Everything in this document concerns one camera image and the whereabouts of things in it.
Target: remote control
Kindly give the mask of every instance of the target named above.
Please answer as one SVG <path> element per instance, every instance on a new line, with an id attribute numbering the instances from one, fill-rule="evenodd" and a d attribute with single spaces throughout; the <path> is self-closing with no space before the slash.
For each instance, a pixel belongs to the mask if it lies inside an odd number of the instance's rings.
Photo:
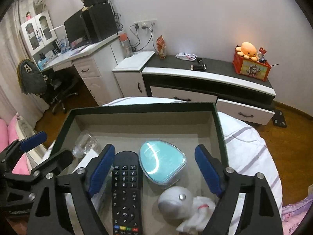
<path id="1" fill-rule="evenodd" d="M 143 172 L 138 155 L 123 151 L 115 155 L 112 172 L 114 235 L 142 235 L 140 192 Z"/>

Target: red box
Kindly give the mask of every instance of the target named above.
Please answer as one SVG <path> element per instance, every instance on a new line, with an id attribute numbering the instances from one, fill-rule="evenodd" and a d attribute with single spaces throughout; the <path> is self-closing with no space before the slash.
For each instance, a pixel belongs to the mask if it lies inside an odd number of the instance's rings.
<path id="1" fill-rule="evenodd" d="M 269 75 L 271 69 L 271 66 L 268 62 L 260 63 L 254 62 L 251 59 L 247 60 L 243 56 L 237 55 L 236 50 L 233 65 L 235 66 L 236 73 L 243 74 L 262 81 L 267 80 L 267 76 Z"/>

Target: bolt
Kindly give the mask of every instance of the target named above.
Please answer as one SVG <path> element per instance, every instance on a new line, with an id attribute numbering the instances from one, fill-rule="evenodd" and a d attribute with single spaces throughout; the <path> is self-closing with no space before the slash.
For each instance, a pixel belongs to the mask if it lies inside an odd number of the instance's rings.
<path id="1" fill-rule="evenodd" d="M 225 170 L 227 173 L 234 173 L 235 171 L 232 167 L 226 167 Z"/>
<path id="2" fill-rule="evenodd" d="M 85 168 L 78 168 L 76 172 L 78 174 L 83 174 L 85 172 Z"/>
<path id="3" fill-rule="evenodd" d="M 181 194 L 181 195 L 179 196 L 179 199 L 180 199 L 181 201 L 184 201 L 184 200 L 186 199 L 186 195 Z"/>
<path id="4" fill-rule="evenodd" d="M 259 179 L 263 179 L 263 178 L 264 178 L 264 175 L 263 175 L 262 173 L 258 172 L 258 173 L 256 174 L 256 177 L 259 178 Z"/>
<path id="5" fill-rule="evenodd" d="M 50 173 L 48 173 L 48 174 L 46 175 L 46 178 L 47 178 L 47 179 L 51 179 L 51 178 L 53 178 L 53 176 L 54 176 L 53 173 L 50 172 Z"/>
<path id="6" fill-rule="evenodd" d="M 40 174 L 40 171 L 39 170 L 36 170 L 33 174 L 34 177 L 38 177 L 38 175 Z"/>
<path id="7" fill-rule="evenodd" d="M 33 201 L 36 197 L 36 194 L 35 193 L 31 193 L 30 195 L 28 195 L 28 198 L 30 201 Z"/>

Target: cabinet handle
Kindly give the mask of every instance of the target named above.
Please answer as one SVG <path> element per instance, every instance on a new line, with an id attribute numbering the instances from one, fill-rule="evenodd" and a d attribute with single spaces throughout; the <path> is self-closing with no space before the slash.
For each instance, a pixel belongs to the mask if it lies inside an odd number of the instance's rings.
<path id="1" fill-rule="evenodd" d="M 140 89 L 140 83 L 138 82 L 138 90 L 140 91 L 140 93 L 142 94 L 142 90 Z"/>
<path id="2" fill-rule="evenodd" d="M 239 112 L 238 114 L 241 115 L 241 116 L 243 116 L 243 117 L 245 117 L 245 118 L 254 118 L 253 115 L 247 116 L 247 115 L 245 115 L 245 114 L 243 114 L 243 113 L 241 113 L 241 112 Z"/>
<path id="3" fill-rule="evenodd" d="M 180 98 L 178 98 L 177 96 L 174 96 L 174 99 L 176 99 L 176 100 L 184 100 L 184 101 L 191 101 L 190 98 L 188 98 L 188 99 L 180 99 Z"/>

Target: white toy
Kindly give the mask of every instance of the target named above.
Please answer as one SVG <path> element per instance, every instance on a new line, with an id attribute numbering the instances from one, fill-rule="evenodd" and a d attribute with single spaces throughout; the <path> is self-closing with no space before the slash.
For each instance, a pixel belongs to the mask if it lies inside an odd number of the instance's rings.
<path id="1" fill-rule="evenodd" d="M 195 235 L 208 224 L 215 203 L 207 197 L 193 197 L 187 188 L 173 186 L 160 195 L 158 207 L 166 218 L 184 219 L 177 231 Z"/>

